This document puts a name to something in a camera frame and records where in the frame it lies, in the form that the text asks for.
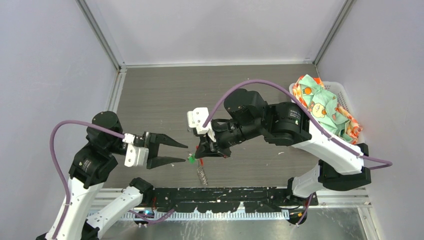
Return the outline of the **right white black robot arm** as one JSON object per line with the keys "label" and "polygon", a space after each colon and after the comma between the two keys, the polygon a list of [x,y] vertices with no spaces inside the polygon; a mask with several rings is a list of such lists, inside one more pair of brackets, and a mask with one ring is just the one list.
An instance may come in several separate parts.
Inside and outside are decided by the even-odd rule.
{"label": "right white black robot arm", "polygon": [[230,119],[207,121],[206,107],[187,112],[188,128],[200,139],[197,159],[227,158],[232,146],[260,136],[269,144],[306,151],[318,157],[318,163],[288,180],[285,198],[291,205],[320,190],[349,191],[371,183],[371,172],[363,161],[368,148],[336,144],[334,136],[323,134],[297,104],[268,104],[257,91],[239,88],[224,100],[224,107]]}

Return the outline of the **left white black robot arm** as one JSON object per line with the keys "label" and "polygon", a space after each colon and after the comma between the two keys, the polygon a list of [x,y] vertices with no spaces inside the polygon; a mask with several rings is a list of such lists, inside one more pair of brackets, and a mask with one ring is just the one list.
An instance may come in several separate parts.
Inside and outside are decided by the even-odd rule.
{"label": "left white black robot arm", "polygon": [[102,111],[91,122],[73,123],[86,127],[87,143],[75,154],[69,177],[59,172],[65,197],[54,224],[39,236],[41,240],[99,240],[124,214],[137,206],[148,207],[154,201],[153,185],[137,177],[120,196],[89,215],[95,197],[118,165],[116,155],[124,156],[124,164],[129,168],[153,169],[181,162],[180,158],[158,153],[161,145],[182,148],[182,143],[162,133],[125,133],[115,112]]}

